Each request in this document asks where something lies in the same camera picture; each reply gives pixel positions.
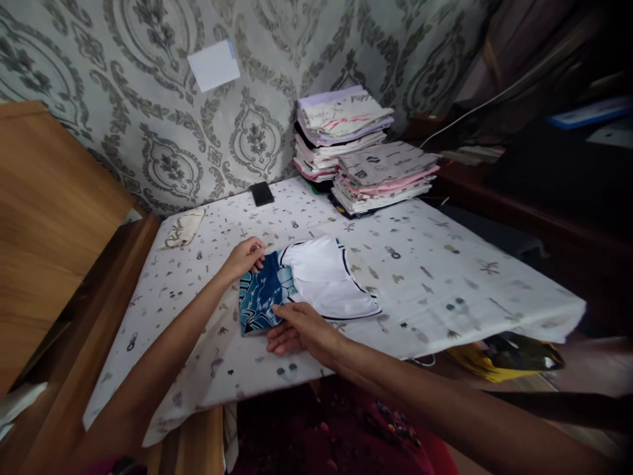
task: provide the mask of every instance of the smartphone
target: smartphone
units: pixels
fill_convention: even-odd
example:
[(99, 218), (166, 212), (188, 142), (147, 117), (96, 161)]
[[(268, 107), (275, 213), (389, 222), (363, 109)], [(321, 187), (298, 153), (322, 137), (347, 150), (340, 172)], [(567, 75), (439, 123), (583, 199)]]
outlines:
[(251, 185), (250, 189), (253, 193), (255, 206), (267, 205), (268, 203), (275, 201), (275, 198), (272, 196), (270, 188), (268, 188), (268, 184), (265, 181)]

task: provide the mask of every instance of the patterned tablecloth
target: patterned tablecloth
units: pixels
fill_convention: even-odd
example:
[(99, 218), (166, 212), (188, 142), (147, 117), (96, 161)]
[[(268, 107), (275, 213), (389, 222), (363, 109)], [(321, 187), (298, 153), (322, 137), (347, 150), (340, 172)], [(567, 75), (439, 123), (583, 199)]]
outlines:
[[(383, 314), (332, 323), (346, 336), (397, 358), (439, 352), (505, 330), (563, 342), (585, 303), (419, 200), (349, 221), (301, 179), (272, 185), (275, 202), (250, 193), (202, 206), (194, 241), (160, 249), (179, 215), (165, 220), (143, 267), (88, 408), (86, 427), (143, 352), (220, 269), (235, 244), (258, 236), (270, 251), (323, 234), (349, 249), (351, 272), (376, 292)], [(309, 354), (266, 353), (265, 336), (242, 337), (238, 284), (225, 294), (160, 404), (144, 444), (193, 412), (331, 373)]]

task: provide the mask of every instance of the wooden cabinet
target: wooden cabinet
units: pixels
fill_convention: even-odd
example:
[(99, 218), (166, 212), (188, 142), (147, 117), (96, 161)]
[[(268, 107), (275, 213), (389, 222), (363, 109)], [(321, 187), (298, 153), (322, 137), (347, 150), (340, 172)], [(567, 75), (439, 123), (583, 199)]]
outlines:
[(41, 102), (0, 106), (0, 393), (132, 207)]

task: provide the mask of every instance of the sticky note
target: sticky note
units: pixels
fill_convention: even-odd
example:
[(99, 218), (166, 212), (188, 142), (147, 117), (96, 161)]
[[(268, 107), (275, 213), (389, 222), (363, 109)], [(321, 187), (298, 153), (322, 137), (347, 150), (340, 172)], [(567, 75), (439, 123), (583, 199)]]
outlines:
[(187, 57), (201, 92), (239, 78), (231, 40), (224, 40)]

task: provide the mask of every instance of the wall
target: wall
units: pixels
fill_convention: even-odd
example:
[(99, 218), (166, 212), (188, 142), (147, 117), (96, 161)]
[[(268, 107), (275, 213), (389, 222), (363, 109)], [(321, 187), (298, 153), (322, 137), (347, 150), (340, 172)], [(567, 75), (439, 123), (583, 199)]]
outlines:
[[(362, 84), (407, 116), (456, 93), (493, 0), (3, 0), (0, 98), (41, 100), (165, 216), (293, 174), (299, 97)], [(187, 56), (231, 38), (241, 77)]]

